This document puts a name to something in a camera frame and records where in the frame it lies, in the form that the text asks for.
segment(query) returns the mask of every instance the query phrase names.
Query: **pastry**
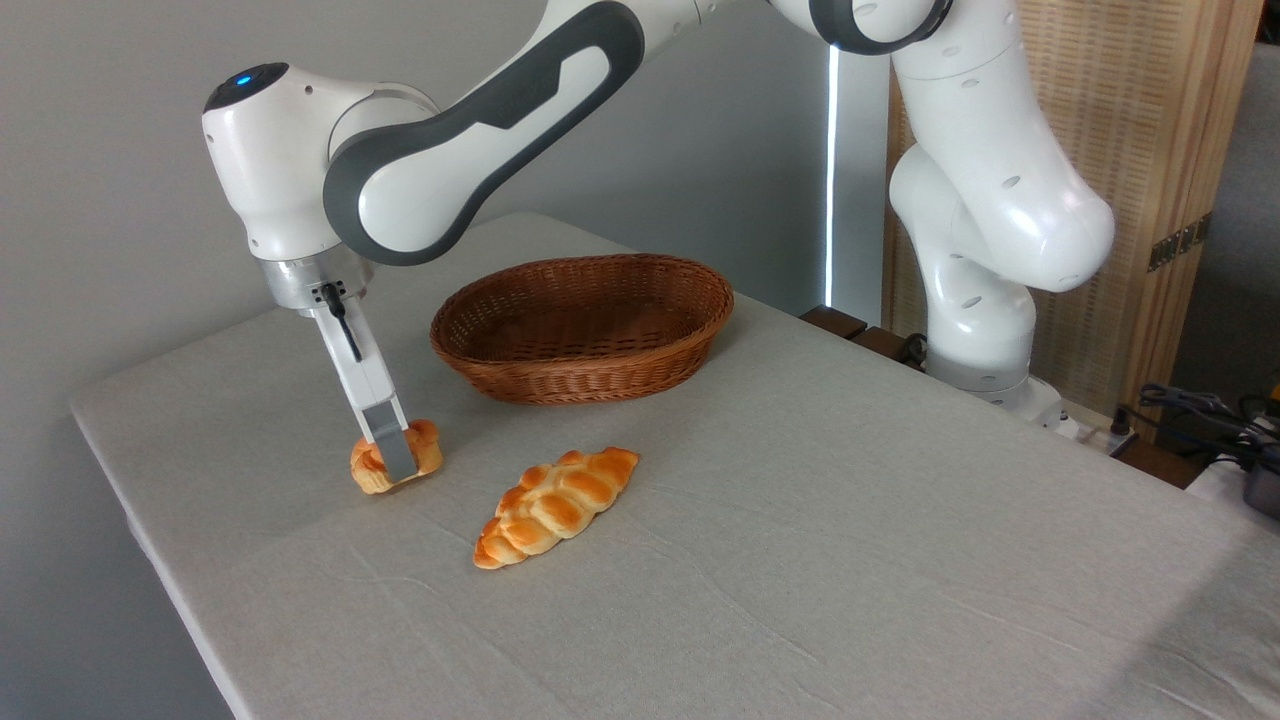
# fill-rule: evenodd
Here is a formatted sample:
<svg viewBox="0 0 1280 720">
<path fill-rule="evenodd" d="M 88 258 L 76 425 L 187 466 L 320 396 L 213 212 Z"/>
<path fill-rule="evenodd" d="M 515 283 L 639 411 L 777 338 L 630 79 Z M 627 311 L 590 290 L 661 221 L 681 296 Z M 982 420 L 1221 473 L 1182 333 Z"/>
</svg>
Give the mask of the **pastry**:
<svg viewBox="0 0 1280 720">
<path fill-rule="evenodd" d="M 554 465 L 525 470 L 480 530 L 472 557 L 476 568 L 515 565 L 581 533 L 613 505 L 639 461 L 635 452 L 617 447 L 595 455 L 575 450 Z"/>
<path fill-rule="evenodd" d="M 383 464 L 383 454 L 378 446 L 365 438 L 360 438 L 356 447 L 351 450 L 351 477 L 360 484 L 360 489 L 367 495 L 387 492 L 393 487 L 404 484 L 406 480 L 421 478 L 434 471 L 444 462 L 440 455 L 440 430 L 430 420 L 413 420 L 404 430 L 404 439 L 408 441 L 410 452 L 417 461 L 417 474 L 401 482 L 393 482 L 387 465 Z"/>
</svg>

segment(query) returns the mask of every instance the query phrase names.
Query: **braided bread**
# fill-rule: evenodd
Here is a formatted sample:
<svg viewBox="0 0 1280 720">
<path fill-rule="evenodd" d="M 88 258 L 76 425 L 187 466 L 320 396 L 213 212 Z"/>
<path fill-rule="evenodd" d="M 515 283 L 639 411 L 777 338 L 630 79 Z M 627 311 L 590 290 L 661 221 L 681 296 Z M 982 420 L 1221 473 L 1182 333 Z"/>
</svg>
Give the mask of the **braided bread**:
<svg viewBox="0 0 1280 720">
<path fill-rule="evenodd" d="M 444 462 L 444 456 L 440 455 L 440 430 L 435 428 L 435 423 L 413 420 L 404 430 L 404 439 L 417 462 L 417 474 L 413 478 L 433 473 Z M 360 438 L 356 447 L 351 450 L 351 477 L 366 495 L 387 492 L 413 479 L 406 478 L 399 483 L 393 482 L 383 462 L 383 454 L 376 445 L 365 438 Z"/>
<path fill-rule="evenodd" d="M 525 470 L 480 530 L 472 557 L 476 568 L 515 565 L 581 533 L 626 489 L 639 461 L 635 452 L 617 447 L 595 455 L 575 450 L 556 465 Z"/>
</svg>

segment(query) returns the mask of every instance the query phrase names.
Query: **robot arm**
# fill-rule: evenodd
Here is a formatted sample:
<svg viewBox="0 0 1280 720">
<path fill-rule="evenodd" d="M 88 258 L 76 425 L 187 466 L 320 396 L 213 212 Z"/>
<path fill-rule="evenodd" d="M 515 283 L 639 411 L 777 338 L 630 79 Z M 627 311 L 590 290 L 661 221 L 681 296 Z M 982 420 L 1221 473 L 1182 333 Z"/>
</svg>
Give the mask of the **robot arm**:
<svg viewBox="0 0 1280 720">
<path fill-rule="evenodd" d="M 378 443 L 393 478 L 416 469 L 399 432 L 404 414 L 360 309 L 372 274 L 367 260 L 413 265 L 447 252 L 498 186 L 730 1 L 549 0 L 529 44 L 444 111 L 406 86 L 337 81 L 283 63 L 244 70 L 215 90 L 205 135 L 250 251 L 276 301 L 317 322 L 365 437 Z M 1025 264 L 1018 252 L 1028 243 L 1002 245 L 1004 228 L 1019 227 L 1024 215 L 1056 227 L 1056 205 L 1043 210 L 993 193 L 988 176 L 1030 178 L 1044 158 L 1057 168 L 1065 159 L 1053 156 L 1042 118 L 1021 123 L 1039 118 L 1029 81 L 1014 70 L 987 73 L 1005 67 L 1000 59 L 1018 41 L 1016 27 L 989 10 L 1011 0 L 767 1 L 842 50 L 895 54 L 922 146 L 947 187 L 964 188 L 954 205 L 978 228 L 974 256 L 1000 273 Z M 964 122 L 955 122 L 950 102 L 961 97 L 951 95 L 970 86 L 964 81 L 956 91 L 951 81 L 978 72 L 986 85 L 963 96 Z M 1002 113 L 1014 115 L 1011 124 L 983 135 L 997 127 L 984 122 Z M 1030 147 L 1043 152 L 1006 161 L 1016 155 L 1002 152 L 1006 131 L 1029 132 Z M 1053 202 L 1066 192 L 1089 205 L 1088 188 L 1070 181 L 1074 172 L 1046 177 Z M 1027 182 L 1023 190 L 1029 187 L 1043 193 L 1047 186 Z M 1080 266 L 1085 272 L 1093 270 Z"/>
<path fill-rule="evenodd" d="M 329 222 L 347 245 L 378 263 L 438 258 L 489 193 L 728 1 L 550 0 L 520 54 L 456 105 L 419 123 L 367 131 L 339 147 L 324 187 Z M 883 54 L 932 33 L 950 0 L 900 1 L 858 20 L 847 0 L 773 4 L 819 37 Z M 876 38 L 859 22 L 869 23 Z"/>
</svg>

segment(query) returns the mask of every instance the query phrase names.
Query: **wooden panel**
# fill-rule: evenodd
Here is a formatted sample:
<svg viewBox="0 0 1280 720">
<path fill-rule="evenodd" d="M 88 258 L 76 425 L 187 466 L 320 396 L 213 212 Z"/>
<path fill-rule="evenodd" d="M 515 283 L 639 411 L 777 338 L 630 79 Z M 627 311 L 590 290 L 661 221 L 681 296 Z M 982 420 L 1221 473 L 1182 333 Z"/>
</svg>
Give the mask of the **wooden panel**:
<svg viewBox="0 0 1280 720">
<path fill-rule="evenodd" d="M 1037 95 L 1084 179 L 1111 202 L 1116 242 L 1088 284 L 1036 292 L 1032 370 L 1100 413 L 1167 380 L 1199 251 L 1148 273 L 1151 249 L 1213 201 L 1262 0 L 1021 0 Z M 890 163 L 913 138 L 891 100 Z M 910 241 L 886 223 L 883 324 L 922 332 Z"/>
</svg>

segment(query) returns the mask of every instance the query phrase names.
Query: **brown basket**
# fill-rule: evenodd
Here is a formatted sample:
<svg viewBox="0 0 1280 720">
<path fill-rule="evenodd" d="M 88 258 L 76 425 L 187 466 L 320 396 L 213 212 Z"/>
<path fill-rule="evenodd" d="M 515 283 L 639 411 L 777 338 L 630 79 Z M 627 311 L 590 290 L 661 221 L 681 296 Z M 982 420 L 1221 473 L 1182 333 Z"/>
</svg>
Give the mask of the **brown basket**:
<svg viewBox="0 0 1280 720">
<path fill-rule="evenodd" d="M 454 293 L 431 323 L 431 346 L 497 400 L 612 402 L 689 379 L 732 310 L 728 282 L 692 260 L 541 260 Z"/>
</svg>

